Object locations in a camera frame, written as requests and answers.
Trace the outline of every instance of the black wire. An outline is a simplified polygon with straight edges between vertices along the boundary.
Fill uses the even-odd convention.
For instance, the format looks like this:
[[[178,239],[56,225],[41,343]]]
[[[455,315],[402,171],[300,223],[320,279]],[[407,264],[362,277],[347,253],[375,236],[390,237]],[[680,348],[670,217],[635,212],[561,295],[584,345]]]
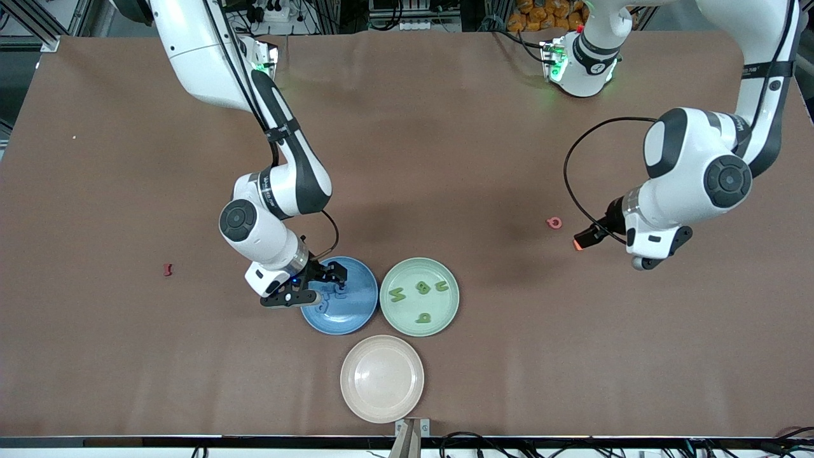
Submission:
[[[203,446],[197,446],[192,451],[192,456],[190,458],[196,458],[198,456],[198,450],[200,450],[201,448],[203,448],[203,453],[204,453],[201,458],[208,458],[209,457],[209,449],[206,448],[206,447],[203,447]]]
[[[317,7],[317,5],[316,5],[316,4],[313,4],[312,6],[313,6],[313,9],[314,9],[314,10],[317,12],[317,15],[318,15],[319,17],[323,18],[324,20],[327,20],[327,21],[328,21],[328,22],[330,22],[331,24],[335,25],[337,28],[339,27],[339,23],[338,23],[338,22],[336,22],[335,20],[331,19],[331,17],[330,17],[329,15],[326,15],[325,13],[323,13],[323,12],[322,12],[322,10],[320,10],[320,9]]]
[[[556,62],[554,62],[551,59],[541,59],[541,58],[537,57],[536,55],[534,55],[532,50],[528,49],[528,46],[526,46],[526,41],[523,40],[523,35],[521,35],[519,31],[517,32],[517,38],[519,38],[520,44],[523,45],[523,49],[526,50],[526,52],[528,53],[528,55],[530,55],[532,57],[532,59],[536,60],[537,62],[541,62],[543,64],[556,64]]]
[[[518,458],[517,456],[514,456],[511,453],[507,452],[505,450],[505,448],[495,444],[494,442],[490,441],[489,439],[485,438],[484,436],[481,436],[480,434],[477,434],[477,433],[470,433],[469,431],[457,431],[455,433],[447,434],[443,438],[441,438],[441,445],[440,445],[440,447],[438,447],[438,455],[440,456],[440,458],[447,458],[447,455],[446,455],[447,441],[450,440],[451,438],[456,437],[456,436],[471,436],[471,437],[474,437],[474,438],[478,438],[481,441],[487,443],[491,448],[494,448],[495,450],[502,453],[504,456],[506,456],[506,458]]]
[[[500,35],[503,35],[503,36],[509,38],[511,41],[513,41],[515,43],[518,43],[518,44],[521,44],[521,45],[524,45],[524,46],[528,46],[530,48],[543,49],[543,48],[546,47],[544,45],[538,45],[537,43],[526,42],[524,40],[521,40],[521,39],[517,38],[516,36],[512,35],[511,33],[504,32],[502,30],[489,30],[489,32],[499,33]]]
[[[331,246],[330,246],[330,248],[328,248],[327,250],[323,251],[322,253],[319,253],[319,254],[318,254],[316,257],[315,257],[316,259],[322,259],[322,258],[324,258],[324,257],[325,257],[325,256],[327,256],[328,254],[330,254],[332,251],[334,251],[334,248],[336,248],[336,245],[338,245],[338,244],[339,244],[339,226],[337,226],[337,225],[336,225],[336,221],[334,221],[334,219],[330,217],[330,215],[328,214],[328,212],[326,212],[325,210],[323,210],[323,211],[322,211],[322,214],[324,214],[324,215],[325,215],[325,218],[328,218],[328,221],[330,221],[330,223],[331,223],[331,224],[334,226],[334,234],[335,234],[335,237],[334,237],[334,244],[333,244],[333,245],[331,245]]]
[[[226,63],[229,64],[229,67],[232,70],[232,75],[234,75],[234,78],[237,80],[238,86],[240,86],[240,90],[241,90],[241,92],[243,92],[243,97],[246,98],[246,103],[248,103],[249,108],[252,109],[252,114],[254,115],[257,122],[260,124],[260,127],[262,127],[263,130],[268,130],[268,127],[266,126],[265,122],[263,121],[263,118],[260,116],[260,114],[256,110],[256,105],[252,105],[252,100],[254,99],[254,92],[251,91],[251,90],[247,91],[246,86],[243,84],[243,80],[241,80],[240,76],[238,75],[238,70],[234,67],[234,62],[232,62],[232,59],[229,57],[229,52],[226,50],[226,44],[223,42],[223,37],[221,36],[221,32],[217,29],[217,23],[215,22],[215,16],[212,14],[212,11],[209,9],[209,4],[208,4],[207,0],[201,0],[201,2],[203,2],[203,4],[204,4],[203,8],[206,11],[206,14],[207,14],[207,16],[209,18],[209,24],[215,30],[215,35],[217,36],[217,41],[221,45],[221,51],[223,51],[223,58],[226,59]],[[237,46],[237,44],[234,42],[234,34],[232,33],[232,28],[229,26],[229,19],[226,18],[226,13],[223,11],[223,8],[221,8],[220,3],[217,4],[217,8],[218,8],[218,10],[220,10],[221,14],[223,15],[223,21],[226,23],[226,28],[229,30],[229,35],[232,37],[232,44]],[[243,69],[244,73],[246,72],[246,68],[242,64],[240,65],[240,68]],[[252,93],[251,98],[249,98],[248,92]]]
[[[234,35],[234,30],[232,30],[232,28],[229,26],[229,20],[226,18],[226,12],[223,11],[223,8],[221,8],[220,3],[217,4],[217,10],[221,12],[221,17],[223,17],[223,22],[226,24],[226,32],[229,34],[229,38],[232,40],[232,47],[234,48],[234,53],[235,53],[235,55],[237,55],[239,57],[241,52],[240,52],[240,47],[238,46],[238,39]],[[217,39],[218,39],[218,41],[221,42],[221,44],[223,43],[223,41],[221,40],[221,35],[220,34],[217,35]],[[229,58],[228,55],[225,55],[224,57],[231,62],[231,59]],[[250,81],[249,80],[249,74],[246,71],[246,65],[243,65],[243,62],[240,63],[240,70],[243,72],[243,77],[246,78],[246,82]],[[252,112],[255,113],[255,117],[257,119],[257,122],[260,123],[260,127],[262,127],[263,131],[265,132],[266,130],[269,129],[270,126],[265,123],[265,119],[261,116],[260,104],[257,103],[257,97],[255,96],[254,90],[252,90],[252,88],[249,88],[248,93],[251,96],[251,100],[247,100],[247,102],[249,102],[249,105],[251,105]]]
[[[246,35],[248,35],[248,36],[250,36],[250,37],[252,37],[252,38],[257,37],[257,35],[255,35],[255,34],[253,33],[253,32],[254,32],[254,31],[252,30],[252,29],[253,29],[253,27],[252,27],[252,25],[251,25],[251,24],[249,24],[248,20],[246,20],[246,16],[245,16],[245,15],[241,14],[241,12],[240,12],[240,11],[232,11],[231,13],[232,13],[233,15],[231,15],[231,16],[227,16],[227,17],[229,18],[229,26],[231,26],[231,25],[232,25],[232,20],[233,20],[235,17],[239,17],[239,18],[240,18],[240,20],[243,22],[243,27],[233,27],[233,28],[232,28],[232,29],[234,29],[234,31],[235,31],[235,32],[237,32],[237,33],[243,33],[243,34],[246,34]]]
[[[311,21],[313,21],[313,26],[317,28],[316,31],[319,32],[320,35],[324,35],[324,33],[322,33],[322,26],[317,22],[317,20],[315,20],[313,18],[313,13],[311,12],[311,8],[308,8],[308,15],[311,16]]]
[[[603,455],[604,455],[605,453],[607,453],[607,454],[608,454],[608,455],[607,455],[607,456],[608,456],[608,458],[628,458],[628,456],[627,456],[627,455],[625,455],[625,453],[624,453],[624,449],[623,449],[623,448],[620,448],[620,450],[622,451],[622,455],[620,455],[620,454],[618,454],[618,453],[614,452],[614,451],[613,451],[613,448],[611,448],[610,450],[608,450],[608,449],[601,448],[601,447],[594,447],[593,449],[594,449],[594,450],[596,450],[596,451],[598,451],[598,452],[600,452],[600,453],[602,453]]]
[[[594,127],[591,127],[590,129],[586,130],[585,133],[582,134],[574,142],[573,145],[571,145],[571,149],[569,149],[568,154],[565,155],[565,161],[562,163],[562,178],[565,180],[565,188],[568,190],[568,195],[571,196],[571,200],[574,201],[574,205],[576,205],[576,208],[579,209],[580,212],[582,212],[582,214],[585,215],[586,218],[591,220],[592,223],[596,224],[597,227],[602,229],[607,235],[613,237],[616,241],[618,241],[618,242],[620,242],[622,244],[627,244],[627,242],[625,242],[624,240],[619,238],[619,236],[617,236],[616,234],[611,232],[607,227],[604,227],[602,224],[600,224],[599,221],[596,220],[596,218],[591,216],[591,214],[589,214],[588,211],[585,210],[585,208],[583,208],[582,205],[580,205],[580,202],[576,199],[576,196],[574,196],[574,192],[571,190],[571,184],[568,182],[568,161],[571,159],[571,154],[574,152],[577,145],[579,145],[580,142],[585,139],[585,137],[589,136],[596,129],[599,129],[600,127],[604,126],[605,124],[610,124],[611,122],[617,122],[617,121],[656,122],[657,120],[653,119],[652,117],[633,117],[633,116],[612,117],[611,119],[606,119],[606,120],[600,122],[599,124],[595,125]]]
[[[776,437],[775,440],[779,441],[779,440],[783,440],[783,439],[793,438],[794,436],[796,436],[798,434],[807,433],[808,431],[814,431],[814,426],[807,426],[805,428],[795,429],[794,431],[792,431],[792,432],[790,432],[788,434],[783,434],[782,436]]]
[[[789,0],[788,4],[786,5],[786,24],[783,26],[783,34],[781,35],[780,42],[777,43],[777,49],[774,51],[774,56],[772,57],[772,60],[769,61],[768,67],[766,68],[766,78],[764,78],[763,86],[760,88],[760,97],[758,98],[758,104],[755,108],[755,117],[752,118],[752,131],[755,130],[755,125],[758,123],[760,110],[763,108],[764,97],[766,96],[766,90],[768,89],[768,81],[772,79],[769,75],[772,74],[774,64],[777,63],[777,59],[780,57],[780,51],[782,51],[783,46],[786,44],[786,37],[789,35],[789,27],[791,27],[791,18],[794,16],[794,2],[796,1],[797,0]]]
[[[722,444],[722,443],[718,443],[718,448],[723,450],[724,453],[729,455],[730,458],[741,458],[740,456],[735,455],[734,453],[732,453],[727,447],[724,447],[724,444]]]
[[[370,28],[373,30],[380,30],[382,32],[387,32],[390,29],[393,29],[401,22],[401,17],[404,14],[404,3],[403,0],[395,0],[397,2],[396,5],[393,5],[393,16],[390,18],[390,22],[385,25],[384,27],[377,27],[373,24],[370,25]]]
[[[647,19],[645,19],[645,23],[639,26],[639,30],[644,30],[645,27],[647,27],[647,24],[650,23],[650,20],[653,19],[653,16],[655,16],[656,11],[658,11],[658,10],[659,10],[659,7],[653,7],[653,12],[651,12],[650,15],[647,16]]]
[[[679,453],[681,454],[681,456],[683,456],[684,458],[696,458],[696,456],[697,456],[697,454],[692,453],[692,452],[691,452],[691,450],[689,450],[689,449],[688,449],[688,450],[685,450],[685,449],[683,449],[683,448],[679,448],[679,449],[678,449],[678,452],[679,452]]]
[[[6,27],[6,24],[8,24],[9,19],[11,19],[10,13],[6,13],[5,11],[2,11],[2,13],[3,14],[0,15],[0,19],[2,19],[3,16],[5,16],[6,20],[3,21],[2,25],[0,25],[0,30],[3,30]]]

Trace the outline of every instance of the table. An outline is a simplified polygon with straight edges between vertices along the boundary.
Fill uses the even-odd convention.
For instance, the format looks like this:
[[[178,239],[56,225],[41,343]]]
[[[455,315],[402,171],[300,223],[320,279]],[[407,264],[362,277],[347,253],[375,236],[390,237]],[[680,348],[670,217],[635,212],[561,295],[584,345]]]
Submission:
[[[335,254],[379,280],[428,256],[461,285],[447,329],[405,338],[427,372],[413,414],[436,434],[814,422],[814,129],[798,89],[748,201],[641,273],[613,241],[571,247],[587,222],[564,154],[608,117],[733,110],[742,58],[714,33],[633,33],[623,54],[600,95],[573,99],[486,33],[292,37],[281,53],[278,84],[333,179]],[[646,128],[604,127],[575,153],[588,209],[645,179]],[[157,39],[65,37],[43,55],[0,165],[0,434],[392,434],[339,392],[347,352],[397,334],[381,313],[331,337],[266,310],[218,233],[233,181],[269,160],[252,116],[190,97]],[[315,251],[332,241],[319,215],[290,227]]]

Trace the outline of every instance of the plate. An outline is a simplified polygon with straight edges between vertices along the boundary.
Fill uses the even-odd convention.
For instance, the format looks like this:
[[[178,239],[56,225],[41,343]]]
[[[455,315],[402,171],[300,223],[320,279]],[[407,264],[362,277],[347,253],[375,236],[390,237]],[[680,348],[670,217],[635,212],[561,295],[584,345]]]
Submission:
[[[342,363],[342,397],[353,413],[370,423],[407,416],[424,391],[424,367],[407,342],[373,336],[354,346]]]
[[[384,317],[393,328],[412,337],[431,336],[449,326],[459,301],[452,272],[428,258],[396,264],[379,291]]]
[[[309,288],[322,295],[322,301],[314,306],[300,307],[314,329],[331,336],[341,336],[357,331],[364,326],[376,311],[379,301],[379,287],[373,272],[361,261],[345,256],[336,256],[321,261],[337,261],[348,269],[345,288],[339,289],[335,283],[312,281]]]

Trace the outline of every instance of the green plate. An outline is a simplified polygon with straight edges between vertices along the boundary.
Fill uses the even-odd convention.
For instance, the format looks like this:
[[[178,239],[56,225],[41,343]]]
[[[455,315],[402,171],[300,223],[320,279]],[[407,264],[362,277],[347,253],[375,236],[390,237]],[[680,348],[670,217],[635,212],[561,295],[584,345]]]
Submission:
[[[379,303],[387,321],[412,337],[431,336],[452,323],[460,293],[453,273],[428,258],[405,259],[384,277]]]

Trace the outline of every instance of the white robotic arm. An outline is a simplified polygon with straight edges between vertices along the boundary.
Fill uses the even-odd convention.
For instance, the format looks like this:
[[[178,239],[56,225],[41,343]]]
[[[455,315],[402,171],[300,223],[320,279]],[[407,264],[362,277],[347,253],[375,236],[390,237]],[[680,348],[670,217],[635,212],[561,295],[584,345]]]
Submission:
[[[640,270],[673,255],[692,236],[689,224],[740,205],[752,179],[780,152],[781,113],[800,34],[797,1],[697,2],[743,51],[735,114],[696,108],[664,113],[645,137],[650,179],[611,202],[604,218],[574,237],[582,249],[599,243],[609,231],[625,234],[627,251]]]
[[[251,112],[275,161],[234,184],[221,212],[224,239],[252,261],[246,281],[264,306],[305,306],[321,300],[308,282],[342,286],[347,271],[332,262],[321,266],[305,243],[282,220],[322,211],[331,195],[328,173],[303,136],[299,122],[270,73],[277,48],[237,37],[218,0],[151,0],[151,9],[169,62],[184,89],[213,105]]]
[[[590,16],[582,32],[553,40],[561,52],[543,51],[543,70],[554,85],[576,97],[596,95],[613,77],[619,49],[633,27],[627,5],[659,6],[676,0],[597,0],[586,2]]]

